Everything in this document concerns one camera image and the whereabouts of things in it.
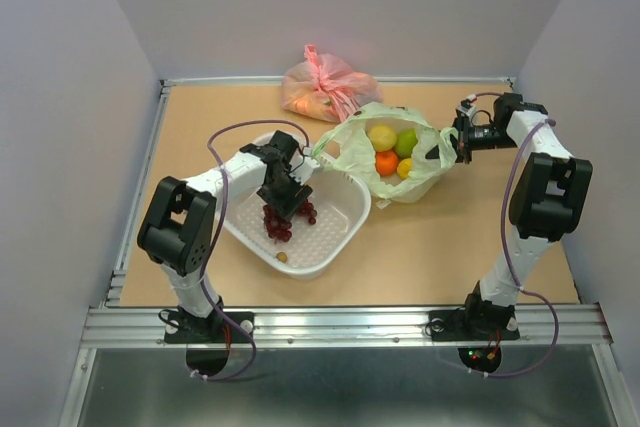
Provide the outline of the green fake pear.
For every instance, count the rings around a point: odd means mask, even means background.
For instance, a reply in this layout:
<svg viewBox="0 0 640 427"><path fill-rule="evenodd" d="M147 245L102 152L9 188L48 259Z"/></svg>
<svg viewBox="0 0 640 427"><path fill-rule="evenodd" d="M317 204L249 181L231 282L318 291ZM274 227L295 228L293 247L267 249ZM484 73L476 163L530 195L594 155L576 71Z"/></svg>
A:
<svg viewBox="0 0 640 427"><path fill-rule="evenodd" d="M407 129L397 134L394 152L400 159L410 158L418 143L416 131Z"/></svg>

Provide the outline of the red fake grapes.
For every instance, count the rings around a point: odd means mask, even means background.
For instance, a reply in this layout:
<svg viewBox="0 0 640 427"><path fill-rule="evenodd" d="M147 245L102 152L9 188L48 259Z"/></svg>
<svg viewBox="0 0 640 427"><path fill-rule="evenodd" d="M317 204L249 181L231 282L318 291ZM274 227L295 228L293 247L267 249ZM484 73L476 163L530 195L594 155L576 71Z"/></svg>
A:
<svg viewBox="0 0 640 427"><path fill-rule="evenodd" d="M267 236L276 242L288 242L292 238L292 221L286 220L269 205L262 207L263 226ZM303 217L309 225L315 225L318 212L313 203L305 201L295 211L295 216Z"/></svg>

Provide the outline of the orange fake tangerine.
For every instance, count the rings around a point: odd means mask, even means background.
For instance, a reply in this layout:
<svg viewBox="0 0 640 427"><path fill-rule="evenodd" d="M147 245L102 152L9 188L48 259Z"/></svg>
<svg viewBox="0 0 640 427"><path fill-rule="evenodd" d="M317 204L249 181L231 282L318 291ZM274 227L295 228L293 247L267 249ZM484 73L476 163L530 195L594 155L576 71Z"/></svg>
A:
<svg viewBox="0 0 640 427"><path fill-rule="evenodd" d="M396 173L399 158L393 150L381 151L375 154L375 169L381 177L389 177Z"/></svg>

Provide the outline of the yellow fake round pear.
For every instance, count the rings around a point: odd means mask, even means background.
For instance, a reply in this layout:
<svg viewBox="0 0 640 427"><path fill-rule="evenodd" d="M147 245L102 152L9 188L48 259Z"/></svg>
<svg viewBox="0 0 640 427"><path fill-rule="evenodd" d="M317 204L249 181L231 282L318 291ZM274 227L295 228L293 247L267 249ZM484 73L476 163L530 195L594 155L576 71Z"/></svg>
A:
<svg viewBox="0 0 640 427"><path fill-rule="evenodd" d="M395 130L387 125L375 125L367 132L367 137L375 152L392 150L397 142Z"/></svg>

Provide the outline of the green plastic bag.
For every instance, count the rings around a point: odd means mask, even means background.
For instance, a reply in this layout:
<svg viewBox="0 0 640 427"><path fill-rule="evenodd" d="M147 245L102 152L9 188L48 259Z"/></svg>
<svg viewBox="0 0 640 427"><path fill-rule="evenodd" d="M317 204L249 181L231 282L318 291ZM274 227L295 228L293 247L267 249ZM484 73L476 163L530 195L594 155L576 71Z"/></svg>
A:
<svg viewBox="0 0 640 427"><path fill-rule="evenodd" d="M397 175L392 175L385 180L376 172L375 152L367 132L379 124L396 131L416 131L418 143L411 155L412 171L408 179L402 180ZM414 203L454 166L454 132L453 127L439 130L431 126L415 109L372 102L324 133L313 146L311 155L323 163L327 170L349 174L362 180L371 195L382 201ZM448 149L444 162L424 158L434 146Z"/></svg>

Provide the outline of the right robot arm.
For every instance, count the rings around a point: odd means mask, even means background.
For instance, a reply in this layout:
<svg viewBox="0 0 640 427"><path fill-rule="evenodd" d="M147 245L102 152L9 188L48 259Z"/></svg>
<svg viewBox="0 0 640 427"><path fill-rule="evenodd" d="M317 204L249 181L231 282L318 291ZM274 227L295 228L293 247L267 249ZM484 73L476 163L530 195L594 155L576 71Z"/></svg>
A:
<svg viewBox="0 0 640 427"><path fill-rule="evenodd" d="M468 164L480 150L517 148L501 204L502 251L493 268L454 309L430 313L426 334L436 342L516 340L515 306L541 256L578 226L593 174L571 154L541 104L516 93L495 93L485 124L475 120L477 95L460 102L450 143Z"/></svg>

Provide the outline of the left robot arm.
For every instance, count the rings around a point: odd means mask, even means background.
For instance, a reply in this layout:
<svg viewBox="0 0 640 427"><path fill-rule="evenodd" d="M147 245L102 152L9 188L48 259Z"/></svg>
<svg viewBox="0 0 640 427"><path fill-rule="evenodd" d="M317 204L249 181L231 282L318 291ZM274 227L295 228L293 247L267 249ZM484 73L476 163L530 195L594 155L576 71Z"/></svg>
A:
<svg viewBox="0 0 640 427"><path fill-rule="evenodd" d="M160 317L167 342L213 342L231 328L206 274L229 203L257 194L273 213L290 220L311 195L308 182L320 168L308 147L277 130L266 143L249 143L203 174L167 176L157 184L137 245L162 268L178 296L177 308Z"/></svg>

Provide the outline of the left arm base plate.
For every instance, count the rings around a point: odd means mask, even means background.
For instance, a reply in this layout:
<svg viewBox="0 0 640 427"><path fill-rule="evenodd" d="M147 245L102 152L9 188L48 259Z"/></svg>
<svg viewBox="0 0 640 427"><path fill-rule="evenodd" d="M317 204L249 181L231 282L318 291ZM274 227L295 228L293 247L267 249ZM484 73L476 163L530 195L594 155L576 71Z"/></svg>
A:
<svg viewBox="0 0 640 427"><path fill-rule="evenodd" d="M247 337L231 327L215 312L207 318L194 317L183 311L162 309L158 313L164 324L166 344L248 344Z"/></svg>

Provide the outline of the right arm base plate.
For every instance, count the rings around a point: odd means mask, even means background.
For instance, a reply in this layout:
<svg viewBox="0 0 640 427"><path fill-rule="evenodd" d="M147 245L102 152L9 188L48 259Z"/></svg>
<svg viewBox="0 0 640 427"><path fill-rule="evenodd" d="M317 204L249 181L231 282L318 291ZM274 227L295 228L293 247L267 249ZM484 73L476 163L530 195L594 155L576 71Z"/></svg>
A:
<svg viewBox="0 0 640 427"><path fill-rule="evenodd" d="M434 342L512 341L520 338L518 329L510 331L496 322L468 318L467 312L460 308L431 311L424 329Z"/></svg>

